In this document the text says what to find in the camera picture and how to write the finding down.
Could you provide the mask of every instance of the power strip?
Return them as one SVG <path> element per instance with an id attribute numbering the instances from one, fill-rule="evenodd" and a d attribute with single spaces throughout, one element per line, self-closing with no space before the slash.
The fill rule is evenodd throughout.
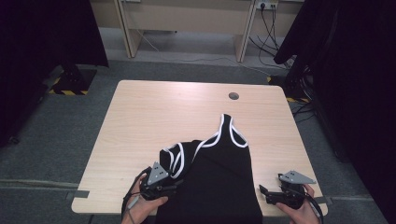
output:
<path id="1" fill-rule="evenodd" d="M 278 3 L 278 0 L 259 0 L 257 2 L 256 8 L 262 10 L 262 4 L 265 4 L 264 10 L 276 10 Z"/>

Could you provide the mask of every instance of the gray carpet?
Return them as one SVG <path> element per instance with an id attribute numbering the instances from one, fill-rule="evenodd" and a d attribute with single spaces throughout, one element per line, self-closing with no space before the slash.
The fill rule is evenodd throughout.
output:
<path id="1" fill-rule="evenodd" d="M 21 142 L 0 149 L 0 223 L 88 223 L 90 216 L 72 212 L 72 195 L 120 80 L 267 84 L 265 74 L 244 67 L 111 61 L 110 68 L 97 69 L 87 95 L 47 94 L 20 131 Z M 325 223 L 387 223 L 351 164 L 334 157 L 317 119 L 303 120 L 311 115 L 296 121 L 329 200 Z M 94 216 L 92 223 L 120 223 L 120 217 Z M 289 222 L 265 217 L 264 223 Z"/>

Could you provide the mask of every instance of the hand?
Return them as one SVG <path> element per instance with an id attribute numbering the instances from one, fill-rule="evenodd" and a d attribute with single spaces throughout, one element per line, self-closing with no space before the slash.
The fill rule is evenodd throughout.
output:
<path id="1" fill-rule="evenodd" d="M 134 185 L 134 188 L 131 191 L 131 193 L 133 195 L 135 193 L 140 192 L 140 183 L 142 182 L 144 177 L 145 177 L 145 175 L 140 176 L 139 180 Z M 164 203 L 166 203 L 168 201 L 168 197 L 161 197 L 161 198 L 158 198 L 158 199 L 152 200 L 152 201 L 146 201 L 142 196 L 140 196 L 138 194 L 136 194 L 135 197 L 139 197 L 137 202 L 134 204 L 134 206 L 131 208 L 131 210 L 125 211 L 125 213 L 130 213 L 133 221 L 131 221 L 131 218 L 128 214 L 124 214 L 122 222 L 121 222 L 122 224 L 142 223 L 151 211 L 153 211 L 154 209 L 158 208 L 159 206 L 163 205 Z M 134 200 L 135 197 L 132 196 L 129 199 L 127 205 L 130 204 Z"/>
<path id="2" fill-rule="evenodd" d="M 305 184 L 306 192 L 314 198 L 314 190 L 311 186 Z M 276 207 L 288 214 L 290 217 L 290 224 L 319 224 L 319 219 L 312 210 L 311 204 L 307 199 L 304 199 L 303 205 L 295 210 L 283 203 L 277 203 Z"/>

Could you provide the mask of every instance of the black tank top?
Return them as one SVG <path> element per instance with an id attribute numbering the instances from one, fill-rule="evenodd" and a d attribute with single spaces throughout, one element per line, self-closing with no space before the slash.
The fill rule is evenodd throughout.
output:
<path id="1" fill-rule="evenodd" d="M 221 116 L 210 139 L 163 149 L 160 164 L 171 171 L 172 181 L 184 182 L 159 207 L 157 224 L 262 223 L 248 143 L 229 115 Z"/>

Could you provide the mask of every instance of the human hand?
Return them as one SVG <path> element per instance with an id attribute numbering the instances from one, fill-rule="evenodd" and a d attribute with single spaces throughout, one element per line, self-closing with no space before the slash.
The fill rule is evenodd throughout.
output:
<path id="1" fill-rule="evenodd" d="M 129 215 L 125 214 L 123 216 L 121 224 L 142 223 L 146 219 L 146 217 L 150 214 L 151 211 L 153 211 L 154 209 L 158 208 L 159 206 L 163 205 L 168 201 L 168 197 L 161 197 L 156 200 L 147 201 L 142 196 L 139 195 L 140 183 L 142 182 L 145 176 L 146 175 L 140 176 L 139 180 L 134 185 L 134 188 L 132 189 L 131 193 L 132 195 L 136 195 L 135 197 L 138 197 L 138 200 L 130 210 L 125 211 L 125 213 L 129 213 Z M 130 204 L 135 199 L 135 197 L 132 196 L 128 200 L 127 205 Z"/>
<path id="2" fill-rule="evenodd" d="M 315 191 L 311 186 L 304 184 L 304 188 L 306 189 L 306 192 L 314 198 Z M 315 212 L 307 199 L 304 199 L 303 205 L 301 205 L 297 210 L 292 209 L 283 203 L 277 203 L 276 207 L 289 215 L 290 224 L 319 224 L 319 219 L 315 215 Z"/>

